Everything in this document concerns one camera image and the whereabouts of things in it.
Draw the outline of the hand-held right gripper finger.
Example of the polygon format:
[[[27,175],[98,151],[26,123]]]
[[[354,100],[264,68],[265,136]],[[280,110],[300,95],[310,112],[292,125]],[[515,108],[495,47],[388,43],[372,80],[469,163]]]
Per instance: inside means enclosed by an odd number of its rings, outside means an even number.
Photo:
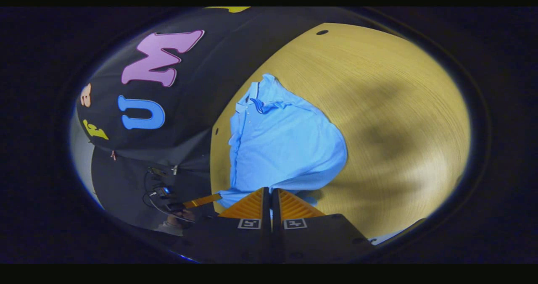
[[[197,221],[177,242],[177,254],[197,263],[265,263],[271,250],[270,203],[263,187]]]
[[[353,263],[376,247],[340,214],[325,214],[283,189],[272,194],[273,263]]]

